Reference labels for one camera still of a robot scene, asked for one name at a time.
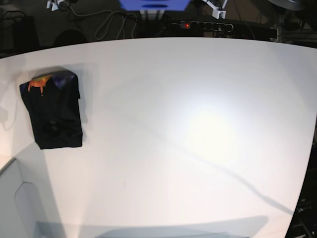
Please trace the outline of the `black T-shirt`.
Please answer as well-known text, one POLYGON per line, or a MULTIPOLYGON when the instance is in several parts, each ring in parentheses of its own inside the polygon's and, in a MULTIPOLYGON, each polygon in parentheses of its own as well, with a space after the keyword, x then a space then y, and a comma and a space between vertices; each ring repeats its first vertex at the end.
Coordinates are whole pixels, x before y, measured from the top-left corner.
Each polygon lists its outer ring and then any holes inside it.
POLYGON ((74 72, 41 74, 20 84, 19 90, 40 149, 82 146, 79 82, 74 72))

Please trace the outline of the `black power strip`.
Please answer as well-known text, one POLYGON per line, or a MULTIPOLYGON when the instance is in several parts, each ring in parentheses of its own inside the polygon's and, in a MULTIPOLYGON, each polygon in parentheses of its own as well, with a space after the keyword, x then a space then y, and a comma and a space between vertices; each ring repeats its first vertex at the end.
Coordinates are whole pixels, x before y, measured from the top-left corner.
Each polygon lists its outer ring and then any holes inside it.
POLYGON ((178 37, 207 37, 271 41, 278 36, 277 30, 261 26, 205 21, 187 21, 173 24, 171 30, 178 37))

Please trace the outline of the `blue plastic box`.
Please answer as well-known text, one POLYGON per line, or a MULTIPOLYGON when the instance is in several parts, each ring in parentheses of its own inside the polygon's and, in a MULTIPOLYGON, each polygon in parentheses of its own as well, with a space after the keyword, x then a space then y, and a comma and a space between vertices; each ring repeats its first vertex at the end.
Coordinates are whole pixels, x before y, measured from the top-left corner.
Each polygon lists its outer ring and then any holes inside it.
POLYGON ((172 10, 184 11, 190 0, 119 0, 126 11, 172 10))

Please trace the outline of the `black box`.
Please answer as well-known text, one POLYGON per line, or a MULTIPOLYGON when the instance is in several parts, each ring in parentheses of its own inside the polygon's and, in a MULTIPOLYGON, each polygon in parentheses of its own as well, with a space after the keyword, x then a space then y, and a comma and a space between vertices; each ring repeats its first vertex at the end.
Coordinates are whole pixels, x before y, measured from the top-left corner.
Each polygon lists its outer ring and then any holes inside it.
POLYGON ((14 47, 19 50, 37 49, 40 44, 34 17, 24 17, 17 23, 14 23, 12 27, 12 37, 14 47))

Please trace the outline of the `black round object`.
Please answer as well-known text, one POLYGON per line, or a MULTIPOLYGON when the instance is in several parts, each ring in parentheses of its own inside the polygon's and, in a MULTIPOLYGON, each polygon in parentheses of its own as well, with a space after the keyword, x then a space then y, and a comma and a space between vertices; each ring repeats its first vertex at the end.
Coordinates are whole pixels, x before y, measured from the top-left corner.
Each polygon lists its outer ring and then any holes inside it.
POLYGON ((87 42, 87 38, 81 32, 77 30, 65 30, 56 37, 53 45, 55 47, 63 47, 87 42))

